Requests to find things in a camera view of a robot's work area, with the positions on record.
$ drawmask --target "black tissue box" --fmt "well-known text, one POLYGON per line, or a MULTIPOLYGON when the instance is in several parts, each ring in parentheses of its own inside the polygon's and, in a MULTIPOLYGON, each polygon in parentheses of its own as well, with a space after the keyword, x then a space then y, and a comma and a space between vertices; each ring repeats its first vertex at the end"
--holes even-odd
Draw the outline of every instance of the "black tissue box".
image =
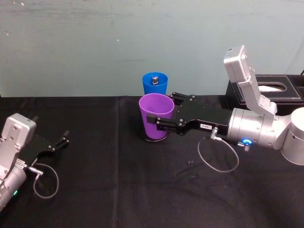
MULTIPOLYGON (((289 115, 293 110, 304 107, 303 75, 256 75, 259 86, 275 86, 281 91, 261 92, 276 103, 276 115, 289 115)), ((244 96, 237 83, 229 81, 226 91, 229 109, 247 109, 244 96)))

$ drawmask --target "table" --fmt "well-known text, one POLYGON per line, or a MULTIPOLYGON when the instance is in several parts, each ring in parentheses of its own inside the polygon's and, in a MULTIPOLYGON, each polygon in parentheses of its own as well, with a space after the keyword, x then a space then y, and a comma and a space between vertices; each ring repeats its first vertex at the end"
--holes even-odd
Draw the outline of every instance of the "table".
MULTIPOLYGON (((70 145, 60 159, 48 163, 59 175, 58 194, 50 200, 37 198, 34 176, 28 177, 0 213, 0 227, 304 227, 303 167, 289 163, 279 151, 237 148, 239 167, 217 173, 197 153, 204 132, 170 134, 159 143, 142 140, 138 100, 1 98, 1 127, 15 112, 38 115, 37 134, 55 141, 69 129, 70 145)), ((225 107, 223 96, 200 100, 225 107)), ((222 145, 204 145, 202 154, 215 165, 225 168, 233 162, 222 145)))

